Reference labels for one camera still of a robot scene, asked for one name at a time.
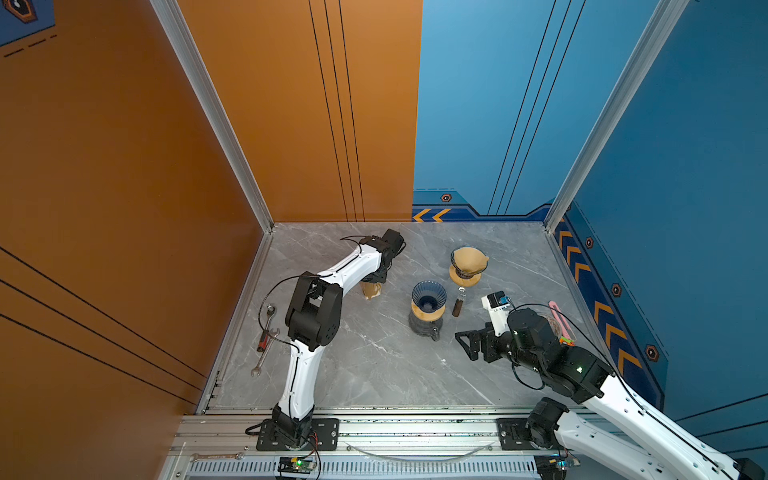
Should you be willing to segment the blue ribbed dripper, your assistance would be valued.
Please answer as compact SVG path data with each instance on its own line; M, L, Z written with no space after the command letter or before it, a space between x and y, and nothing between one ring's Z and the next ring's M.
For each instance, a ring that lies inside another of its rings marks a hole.
M447 293L442 284L434 280L417 283L412 290L412 302L425 313L434 313L445 306Z

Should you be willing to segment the wooden ring dripper holder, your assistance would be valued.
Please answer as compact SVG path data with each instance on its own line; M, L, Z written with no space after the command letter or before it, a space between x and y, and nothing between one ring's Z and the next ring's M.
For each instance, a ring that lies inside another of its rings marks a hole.
M463 278L463 277L459 276L457 271L454 270L454 269L450 269L449 270L449 276L450 276L450 279L456 285L458 285L459 287L464 287L464 288L473 287L473 286L477 285L480 282L480 280L482 279L482 274L481 273L473 275L470 278Z

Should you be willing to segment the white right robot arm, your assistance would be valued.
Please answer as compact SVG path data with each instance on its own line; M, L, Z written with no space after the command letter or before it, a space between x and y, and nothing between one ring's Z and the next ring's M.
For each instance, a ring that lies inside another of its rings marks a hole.
M540 450L574 451L631 479L764 479L749 458L733 458L707 445L634 391L596 353L561 341L531 305L492 308L480 330L458 332L470 360L506 359L512 369L536 373L544 388L567 397L617 427L612 434L574 409L542 398L522 429L498 427L503 445L526 441Z

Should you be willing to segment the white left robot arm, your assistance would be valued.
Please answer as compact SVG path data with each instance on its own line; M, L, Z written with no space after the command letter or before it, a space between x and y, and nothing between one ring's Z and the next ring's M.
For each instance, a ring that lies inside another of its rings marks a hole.
M292 277L296 284L286 310L288 332L283 341L290 347L290 363L283 393L266 423L271 436L290 449L314 440L317 377L324 350L340 328L345 295L359 283L385 283L393 260L406 246L393 229L352 241L353 250L334 265Z

